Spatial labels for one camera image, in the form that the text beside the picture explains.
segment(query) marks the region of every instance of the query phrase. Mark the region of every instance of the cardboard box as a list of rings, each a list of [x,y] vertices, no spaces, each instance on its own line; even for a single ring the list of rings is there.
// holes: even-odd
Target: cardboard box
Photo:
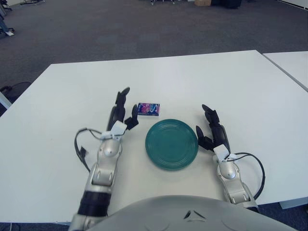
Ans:
[[[210,6],[212,0],[194,0],[196,6]]]

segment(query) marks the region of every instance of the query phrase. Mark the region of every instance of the black cable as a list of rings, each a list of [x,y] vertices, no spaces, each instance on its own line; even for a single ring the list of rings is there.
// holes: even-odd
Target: black cable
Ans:
[[[86,163],[86,160],[85,160],[86,150],[85,150],[83,147],[81,147],[81,149],[79,150],[78,144],[77,144],[77,137],[78,137],[78,135],[79,135],[80,133],[84,132],[84,131],[89,131],[89,132],[92,134],[93,137],[95,137],[96,139],[99,139],[99,140],[100,140],[100,138],[98,138],[97,136],[95,136],[95,135],[93,134],[93,132],[96,132],[96,133],[99,133],[99,134],[101,134],[101,132],[98,131],[98,130],[95,130],[95,129],[91,129],[91,128],[82,128],[82,129],[80,129],[80,130],[76,133],[76,136],[75,136],[75,139],[74,139],[74,147],[75,147],[76,154],[77,154],[79,160],[81,161],[81,163],[83,163],[83,165],[86,167],[86,169],[88,170],[88,172],[90,172],[90,169],[89,169],[89,167],[88,167],[88,165],[87,165],[87,163]]]
[[[257,191],[257,193],[254,196],[254,199],[256,200],[261,195],[261,193],[263,191],[263,188],[264,188],[264,184],[265,184],[265,171],[264,171],[264,167],[263,167],[261,161],[256,156],[254,156],[254,155],[252,155],[250,153],[235,153],[235,155],[243,155],[243,156],[241,156],[239,158],[236,158],[236,159],[233,159],[233,160],[227,160],[227,161],[235,161],[235,160],[242,159],[242,158],[244,158],[246,156],[252,156],[253,158],[255,158],[258,161],[258,163],[259,163],[259,165],[261,167],[261,170],[262,170],[262,182],[261,182],[261,186],[260,186],[259,190]]]

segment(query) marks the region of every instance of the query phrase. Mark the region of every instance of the white table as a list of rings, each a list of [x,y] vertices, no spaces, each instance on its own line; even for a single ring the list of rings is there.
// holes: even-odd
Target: white table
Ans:
[[[308,51],[263,55],[308,92]]]
[[[157,195],[223,200],[211,152],[200,148],[187,168],[169,172],[144,147],[149,128],[167,118],[210,136],[203,103],[217,110],[233,152],[262,161],[266,183],[258,204],[308,196],[308,94],[257,51],[52,64],[0,117],[1,222],[71,220],[88,177],[75,154],[75,133],[104,130],[117,91],[127,86],[126,117],[138,102],[161,103],[161,112],[140,116],[126,132],[109,214]],[[96,158],[99,143],[90,134],[78,143]],[[244,158],[239,166],[254,194],[257,162]]]

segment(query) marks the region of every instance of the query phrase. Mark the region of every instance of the teal plate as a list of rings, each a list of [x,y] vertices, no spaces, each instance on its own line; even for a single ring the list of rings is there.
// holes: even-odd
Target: teal plate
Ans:
[[[165,119],[150,128],[145,138],[145,149],[158,167],[179,170],[195,159],[198,140],[187,124]]]

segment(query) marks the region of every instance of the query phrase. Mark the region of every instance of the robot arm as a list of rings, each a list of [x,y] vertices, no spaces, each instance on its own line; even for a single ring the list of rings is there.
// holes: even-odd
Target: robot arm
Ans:
[[[230,154],[230,146],[225,128],[219,123],[215,110],[202,105],[205,117],[209,122],[213,140],[203,135],[202,130],[196,126],[198,143],[201,147],[215,153],[214,162],[217,163],[217,175],[224,186],[224,194],[228,202],[241,205],[245,208],[257,210],[257,204],[247,185],[242,182],[241,172],[234,163],[235,155]]]
[[[132,117],[124,121],[126,95],[129,88],[118,92],[111,110],[107,131],[101,134],[102,143],[97,152],[97,162],[91,168],[79,210],[74,215],[69,231],[85,231],[107,218],[117,161],[122,152],[121,138],[125,131],[138,125],[137,105]]]

